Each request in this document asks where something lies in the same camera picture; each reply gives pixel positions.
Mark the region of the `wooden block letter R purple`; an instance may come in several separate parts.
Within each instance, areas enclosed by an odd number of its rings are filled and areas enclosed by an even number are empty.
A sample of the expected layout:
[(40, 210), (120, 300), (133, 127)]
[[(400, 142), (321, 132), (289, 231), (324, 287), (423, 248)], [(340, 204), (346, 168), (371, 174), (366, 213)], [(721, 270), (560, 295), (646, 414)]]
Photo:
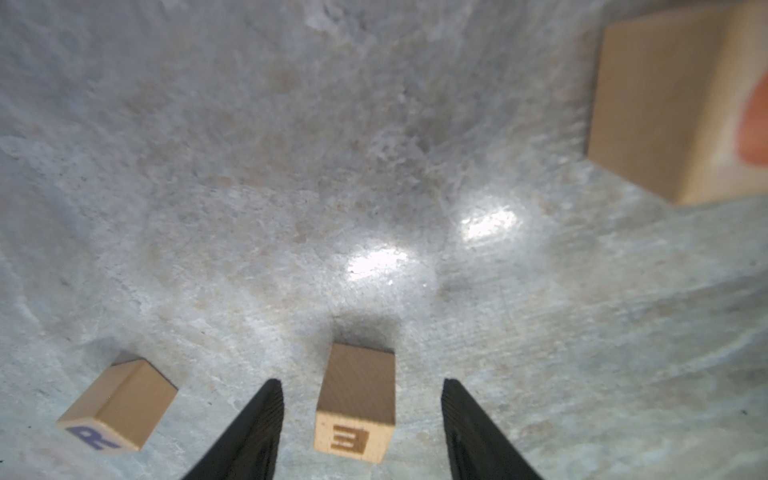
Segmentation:
[(145, 446), (177, 394), (150, 361), (122, 351), (56, 425), (97, 453), (132, 454)]

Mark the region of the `wooden block letter D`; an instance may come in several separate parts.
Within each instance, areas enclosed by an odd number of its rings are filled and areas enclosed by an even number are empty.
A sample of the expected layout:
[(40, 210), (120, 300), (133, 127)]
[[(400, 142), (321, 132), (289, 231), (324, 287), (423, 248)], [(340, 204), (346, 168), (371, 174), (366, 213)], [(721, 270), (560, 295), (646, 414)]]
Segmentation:
[(766, 3), (705, 3), (609, 25), (587, 156), (676, 205), (765, 194)]

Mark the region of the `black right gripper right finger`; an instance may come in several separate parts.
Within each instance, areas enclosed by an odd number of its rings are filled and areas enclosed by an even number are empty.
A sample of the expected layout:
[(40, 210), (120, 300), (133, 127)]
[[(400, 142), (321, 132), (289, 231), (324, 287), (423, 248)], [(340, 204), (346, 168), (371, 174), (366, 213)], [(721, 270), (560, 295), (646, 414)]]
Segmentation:
[(458, 380), (444, 380), (441, 407), (453, 479), (542, 479)]

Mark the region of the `wooden block letter E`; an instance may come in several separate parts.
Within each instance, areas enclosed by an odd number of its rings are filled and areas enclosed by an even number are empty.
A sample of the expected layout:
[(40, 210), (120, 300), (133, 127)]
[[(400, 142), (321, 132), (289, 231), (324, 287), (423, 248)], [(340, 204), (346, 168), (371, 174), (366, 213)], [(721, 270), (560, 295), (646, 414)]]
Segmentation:
[(316, 407), (315, 450), (380, 464), (395, 426), (395, 354), (333, 344)]

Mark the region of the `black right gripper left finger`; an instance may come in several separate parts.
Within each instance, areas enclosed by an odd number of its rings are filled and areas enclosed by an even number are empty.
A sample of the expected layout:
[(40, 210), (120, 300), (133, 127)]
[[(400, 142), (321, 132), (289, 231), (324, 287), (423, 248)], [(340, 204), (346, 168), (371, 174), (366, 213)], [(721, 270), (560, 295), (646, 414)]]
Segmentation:
[(272, 479), (284, 411), (281, 382), (267, 380), (183, 479)]

